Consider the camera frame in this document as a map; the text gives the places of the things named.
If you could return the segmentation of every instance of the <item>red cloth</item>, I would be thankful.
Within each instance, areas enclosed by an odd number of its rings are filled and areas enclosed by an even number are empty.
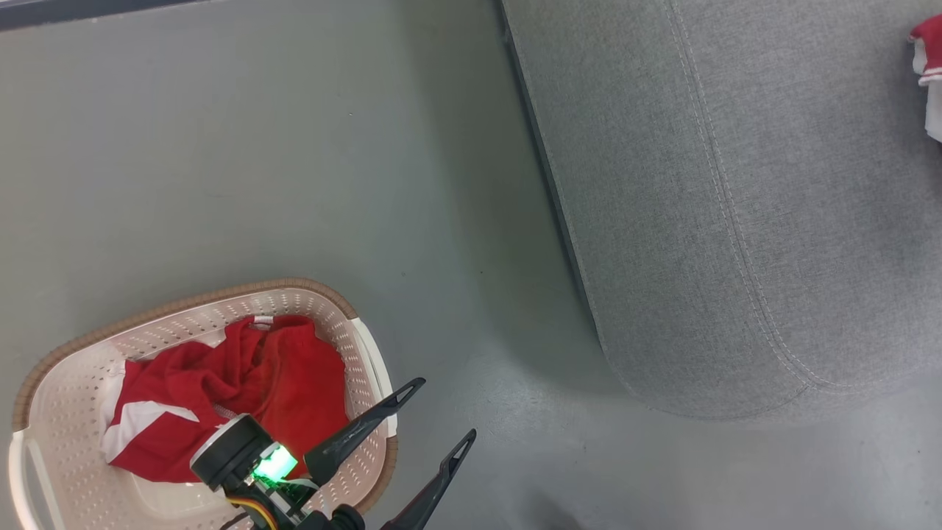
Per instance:
[[[909,40],[917,47],[914,69],[917,74],[922,74],[919,85],[925,87],[931,81],[942,80],[942,15],[916,26]]]
[[[227,422],[213,404],[251,414],[298,460],[346,425],[344,362],[315,336],[314,323],[281,316],[263,330],[253,322],[250,317],[227,326],[216,348],[193,341],[150,361],[126,361],[103,439],[106,459],[109,451],[120,451],[110,463],[140,477],[199,482],[189,460]],[[126,411],[137,416],[123,417]],[[304,471],[299,463],[290,477]]]

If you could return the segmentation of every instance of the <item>fabric upholstery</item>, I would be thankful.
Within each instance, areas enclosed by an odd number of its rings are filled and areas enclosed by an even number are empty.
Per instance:
[[[938,0],[504,0],[603,349],[650,407],[803,422],[942,367]]]

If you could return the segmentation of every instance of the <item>plastic basket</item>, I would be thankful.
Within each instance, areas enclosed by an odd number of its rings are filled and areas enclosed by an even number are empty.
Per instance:
[[[226,324],[249,315],[299,314],[317,324],[346,364],[347,413],[354,417],[392,392],[369,330],[336,291],[289,278],[189,298],[87,334],[43,359],[20,388],[9,447],[9,485],[20,524],[41,530],[25,483],[32,459],[56,530],[217,530],[238,510],[203,484],[156,484],[107,465],[99,451],[100,392],[127,358],[155,356],[188,340],[215,345]],[[369,509],[392,478],[396,417],[383,423],[308,503]],[[248,528],[243,521],[234,528]]]

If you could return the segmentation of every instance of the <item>white stripe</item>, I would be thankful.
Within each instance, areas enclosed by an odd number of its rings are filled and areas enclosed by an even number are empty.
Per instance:
[[[924,75],[923,77],[920,77],[919,85],[920,87],[928,87],[930,83],[934,83],[935,81],[942,81],[942,72],[939,72],[936,75]]]
[[[98,409],[98,421],[104,428],[111,425],[115,419],[115,407],[118,406],[118,398],[121,397],[121,390],[124,388],[124,363],[130,361],[116,362],[108,368],[105,381],[100,390],[102,407]]]
[[[926,43],[923,42],[922,39],[917,39],[915,45],[916,53],[913,55],[913,72],[922,74],[922,71],[926,69],[926,65],[929,64],[929,58],[926,56]]]
[[[198,422],[192,410],[181,406],[161,405],[156,401],[137,401],[126,403],[121,410],[121,423],[108,427],[102,436],[102,453],[105,453],[105,462],[111,462],[118,457],[134,441],[134,438],[150,427],[165,413],[179,416],[184,420]]]

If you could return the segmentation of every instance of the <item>gray floor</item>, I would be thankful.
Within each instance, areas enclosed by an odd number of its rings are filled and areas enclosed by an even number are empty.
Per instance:
[[[941,388],[771,432],[622,393],[489,1],[228,0],[6,33],[0,49],[0,403],[73,336],[302,275],[347,295],[395,381],[430,380],[400,416],[373,523],[470,426],[430,528],[942,522]],[[0,511],[15,524],[6,493]]]

